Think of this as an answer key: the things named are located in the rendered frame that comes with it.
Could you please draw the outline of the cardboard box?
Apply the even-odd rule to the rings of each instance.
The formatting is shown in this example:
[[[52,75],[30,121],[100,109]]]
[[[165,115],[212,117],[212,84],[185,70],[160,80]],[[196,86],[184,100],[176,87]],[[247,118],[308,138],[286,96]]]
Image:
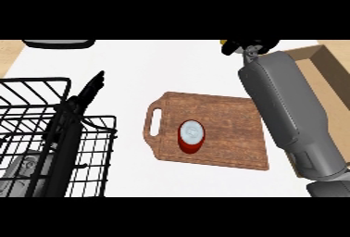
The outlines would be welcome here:
[[[323,44],[286,52],[323,103],[330,134],[350,165],[350,72]]]

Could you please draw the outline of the brown wooden cutting board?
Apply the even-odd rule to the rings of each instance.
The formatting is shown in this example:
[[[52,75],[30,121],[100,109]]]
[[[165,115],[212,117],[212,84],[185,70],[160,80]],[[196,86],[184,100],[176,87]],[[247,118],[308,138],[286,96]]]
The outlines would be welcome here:
[[[206,131],[194,154],[178,142],[187,120]],[[262,118],[249,98],[168,92],[148,107],[144,139],[159,160],[269,170]]]

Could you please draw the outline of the red can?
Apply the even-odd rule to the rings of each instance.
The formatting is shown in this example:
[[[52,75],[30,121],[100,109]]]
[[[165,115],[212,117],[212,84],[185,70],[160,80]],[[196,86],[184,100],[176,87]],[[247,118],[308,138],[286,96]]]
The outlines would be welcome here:
[[[194,154],[206,141],[206,130],[197,120],[187,120],[178,129],[178,144],[187,154]]]

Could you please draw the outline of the black appliance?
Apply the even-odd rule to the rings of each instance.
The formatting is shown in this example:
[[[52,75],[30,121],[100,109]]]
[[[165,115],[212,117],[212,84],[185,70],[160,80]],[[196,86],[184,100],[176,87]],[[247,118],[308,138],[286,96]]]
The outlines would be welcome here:
[[[95,42],[95,40],[24,40],[29,47],[44,49],[85,49]]]

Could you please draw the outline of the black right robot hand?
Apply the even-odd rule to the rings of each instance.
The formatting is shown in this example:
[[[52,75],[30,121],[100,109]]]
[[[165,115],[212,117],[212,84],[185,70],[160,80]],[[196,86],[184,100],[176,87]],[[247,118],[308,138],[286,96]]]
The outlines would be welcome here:
[[[278,45],[280,40],[238,40],[230,39],[222,45],[222,53],[231,56],[234,53],[243,54],[244,51],[252,47],[258,46],[258,54],[264,55]]]

